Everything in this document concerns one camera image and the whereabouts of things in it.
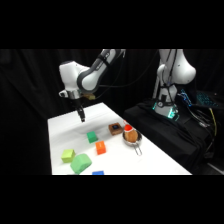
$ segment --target cube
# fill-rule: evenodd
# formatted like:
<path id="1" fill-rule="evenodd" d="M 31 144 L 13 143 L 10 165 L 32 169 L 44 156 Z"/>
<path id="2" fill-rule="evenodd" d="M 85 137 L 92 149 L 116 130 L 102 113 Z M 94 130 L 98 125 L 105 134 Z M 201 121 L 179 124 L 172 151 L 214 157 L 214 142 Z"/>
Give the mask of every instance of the cube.
<path id="1" fill-rule="evenodd" d="M 94 131 L 87 133 L 87 137 L 88 137 L 89 143 L 93 143 L 98 140 Z"/>
<path id="2" fill-rule="evenodd" d="M 93 176 L 103 176 L 103 175 L 104 175 L 103 171 L 93 172 Z"/>
<path id="3" fill-rule="evenodd" d="M 106 146 L 104 144 L 104 141 L 96 143 L 96 151 L 98 155 L 106 153 Z"/>
<path id="4" fill-rule="evenodd" d="M 73 149 L 64 150 L 61 159 L 64 163 L 71 163 L 75 157 L 75 152 Z"/>
<path id="5" fill-rule="evenodd" d="M 90 160 L 90 158 L 86 154 L 81 154 L 73 159 L 71 163 L 71 168 L 75 174 L 79 175 L 91 165 L 92 161 Z"/>
<path id="6" fill-rule="evenodd" d="M 113 136 L 119 135 L 119 134 L 123 133 L 123 131 L 124 131 L 119 123 L 109 125 L 109 130 L 110 130 L 111 135 L 113 135 Z"/>

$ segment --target orange cube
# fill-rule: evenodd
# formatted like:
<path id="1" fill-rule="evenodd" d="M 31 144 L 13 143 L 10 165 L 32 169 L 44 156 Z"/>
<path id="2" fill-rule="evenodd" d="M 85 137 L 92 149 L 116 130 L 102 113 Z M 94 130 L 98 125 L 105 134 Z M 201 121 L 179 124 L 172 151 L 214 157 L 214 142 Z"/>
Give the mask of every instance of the orange cube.
<path id="1" fill-rule="evenodd" d="M 104 144 L 104 141 L 96 143 L 96 151 L 98 155 L 106 153 L 106 146 Z"/>

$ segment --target white table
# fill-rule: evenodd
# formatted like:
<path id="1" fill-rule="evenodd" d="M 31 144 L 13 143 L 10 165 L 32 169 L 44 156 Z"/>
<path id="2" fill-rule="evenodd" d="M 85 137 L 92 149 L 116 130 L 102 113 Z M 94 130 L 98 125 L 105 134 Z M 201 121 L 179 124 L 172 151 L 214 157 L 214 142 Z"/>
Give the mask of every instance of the white table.
<path id="1" fill-rule="evenodd" d="M 81 123 L 77 112 L 48 120 L 53 175 L 74 174 L 70 164 L 61 160 L 65 149 L 74 149 L 77 155 L 85 153 L 92 160 L 92 165 L 81 175 L 92 175 L 95 171 L 104 171 L 105 175 L 191 175 L 144 136 L 141 157 L 124 143 L 122 134 L 112 136 L 108 126 L 124 123 L 105 104 L 85 108 L 85 114 L 85 123 Z M 106 154 L 98 156 L 95 143 L 89 144 L 86 134 L 91 131 L 105 142 Z"/>

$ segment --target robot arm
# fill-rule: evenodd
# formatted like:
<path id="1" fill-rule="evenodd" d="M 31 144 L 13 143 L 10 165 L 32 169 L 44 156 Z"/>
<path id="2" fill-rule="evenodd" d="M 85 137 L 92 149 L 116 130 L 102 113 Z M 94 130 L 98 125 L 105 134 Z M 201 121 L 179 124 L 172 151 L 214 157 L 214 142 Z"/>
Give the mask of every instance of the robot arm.
<path id="1" fill-rule="evenodd" d="M 125 53 L 125 49 L 104 49 L 91 68 L 79 65 L 74 61 L 64 62 L 60 65 L 60 74 L 65 90 L 59 95 L 72 100 L 82 122 L 85 121 L 85 114 L 79 100 L 81 93 L 96 92 L 109 67 L 123 53 Z"/>
<path id="2" fill-rule="evenodd" d="M 160 94 L 155 112 L 173 118 L 176 114 L 175 98 L 177 89 L 174 84 L 188 84 L 194 80 L 196 70 L 187 61 L 183 49 L 160 49 L 161 65 L 157 75 L 160 80 Z"/>

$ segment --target green block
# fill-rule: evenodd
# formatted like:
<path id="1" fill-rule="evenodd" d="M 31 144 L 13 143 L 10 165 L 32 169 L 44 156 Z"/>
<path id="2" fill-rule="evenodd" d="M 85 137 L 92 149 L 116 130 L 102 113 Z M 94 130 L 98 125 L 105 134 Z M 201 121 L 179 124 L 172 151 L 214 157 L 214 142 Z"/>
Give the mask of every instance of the green block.
<path id="1" fill-rule="evenodd" d="M 73 149 L 65 150 L 61 156 L 64 163 L 71 163 L 75 157 L 75 152 Z"/>
<path id="2" fill-rule="evenodd" d="M 71 168 L 75 172 L 75 174 L 82 173 L 86 168 L 88 168 L 92 164 L 92 161 L 86 154 L 81 154 L 76 156 L 72 163 Z"/>
<path id="3" fill-rule="evenodd" d="M 87 133 L 87 137 L 88 137 L 89 143 L 98 141 L 94 131 Z"/>

